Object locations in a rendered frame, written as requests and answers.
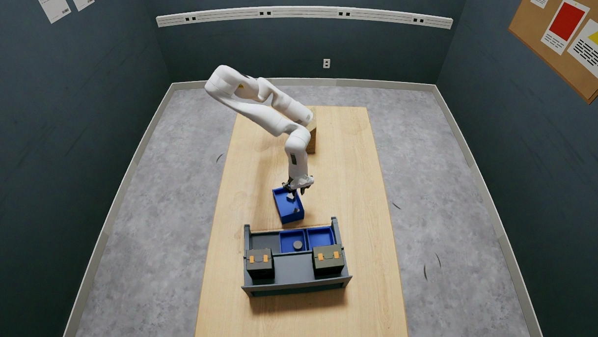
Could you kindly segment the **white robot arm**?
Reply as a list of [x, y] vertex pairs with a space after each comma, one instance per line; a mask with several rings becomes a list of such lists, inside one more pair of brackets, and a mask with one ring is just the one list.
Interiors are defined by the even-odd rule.
[[[283, 132], [290, 135], [285, 142], [285, 152], [289, 162], [288, 174], [293, 179], [290, 187], [298, 189], [314, 184], [314, 178], [307, 176], [308, 156], [305, 151], [311, 138], [305, 128], [312, 121], [311, 110], [304, 108], [304, 105], [286, 95], [266, 79], [255, 80], [226, 65], [215, 69], [205, 84], [205, 90], [215, 100], [259, 124], [272, 136], [279, 137]], [[239, 98], [251, 99], [259, 103], [264, 103], [272, 93], [272, 109], [266, 105], [236, 101], [231, 98], [233, 93]]]

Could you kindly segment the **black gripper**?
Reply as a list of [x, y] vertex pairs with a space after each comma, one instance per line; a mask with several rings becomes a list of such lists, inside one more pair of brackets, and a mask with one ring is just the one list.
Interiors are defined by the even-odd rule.
[[[283, 186], [284, 190], [286, 190], [286, 191], [287, 191], [289, 194], [291, 194], [291, 192], [293, 192], [293, 196], [294, 196], [294, 197], [296, 197], [296, 190], [297, 190], [297, 189], [294, 189], [294, 190], [293, 190], [293, 189], [291, 189], [291, 188], [289, 187], [289, 185], [290, 185], [290, 183], [291, 183], [292, 181], [293, 181], [293, 179], [292, 179], [292, 178], [290, 177], [290, 175], [289, 175], [289, 180], [288, 180], [288, 182], [286, 182], [286, 183], [284, 183], [284, 182], [283, 182], [283, 183], [282, 183], [282, 186]], [[303, 187], [303, 188], [300, 188], [300, 194], [301, 194], [301, 195], [303, 195], [303, 194], [304, 194], [304, 190], [305, 190], [305, 189], [308, 189], [310, 186], [311, 186], [311, 185], [309, 185], [309, 186], [306, 186], [306, 187]]]

